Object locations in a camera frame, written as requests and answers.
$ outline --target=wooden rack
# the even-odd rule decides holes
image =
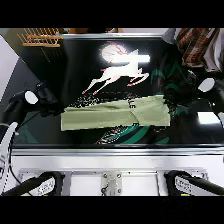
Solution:
[[[24,47],[60,47],[58,28],[24,28],[24,34],[17,34]]]

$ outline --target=light green fabric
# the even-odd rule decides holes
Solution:
[[[169,109],[163,96],[149,96],[129,100],[119,100],[92,106],[68,107],[61,114],[61,130],[105,128],[118,125],[129,126],[169,126]]]

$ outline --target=plaid cloth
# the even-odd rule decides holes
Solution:
[[[182,65],[189,67],[204,66],[204,54],[217,28],[182,28],[176,43],[183,54]]]

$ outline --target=glossy black tabletop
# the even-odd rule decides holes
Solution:
[[[112,63],[105,60],[105,54],[102,52],[109,45],[113,45],[124,54],[138,50],[138,55],[148,55],[150,61],[139,62],[138,68],[149,76],[134,86],[129,85],[131,77],[121,76],[94,94],[105,83],[98,82],[83,94],[93,79],[102,77],[106,68],[127,65],[125,62]],[[204,72],[197,70],[195,74],[201,77]],[[64,107],[81,107],[164,94],[167,90],[175,92],[175,100],[178,102],[175,111],[171,113],[170,127],[118,126],[62,132],[60,115],[45,118],[38,115],[20,129],[20,135],[15,138],[17,144],[48,145],[52,148],[53,145],[74,145],[75,148],[76,144],[95,143],[187,146],[224,142],[224,129],[218,118],[212,122],[206,122],[204,119],[205,116],[217,117],[222,102],[216,102],[220,100],[214,97],[216,93],[212,91],[210,95],[198,93],[195,82],[189,77],[188,69],[181,66],[181,54],[177,48],[166,44],[158,37],[65,39],[61,42],[60,49],[24,48],[1,104],[4,107],[8,99],[19,91],[34,90],[41,81],[44,81],[52,97]]]

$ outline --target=white deer graphic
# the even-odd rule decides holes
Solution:
[[[131,52],[128,55],[138,55],[138,49]],[[91,89],[97,82],[105,82],[105,84],[99,88],[98,90],[96,90],[93,94],[97,94],[101,89],[103,89],[105,86],[107,86],[110,83],[113,83],[115,81],[117,81],[121,76],[129,76],[132,79],[130,80],[130,84],[128,84],[127,86],[134,86],[137,85],[141,82],[143,82],[145,79],[148,78],[149,74],[145,73],[142,74],[142,68],[138,69],[138,60],[130,60],[130,63],[124,66],[119,66],[119,67],[108,67],[103,71],[103,75],[101,78],[99,79],[93,79],[92,82],[90,83],[89,87],[84,90],[82,92],[82,94],[85,94],[89,89]],[[140,79],[137,82],[132,83],[135,79],[142,77],[142,79]]]

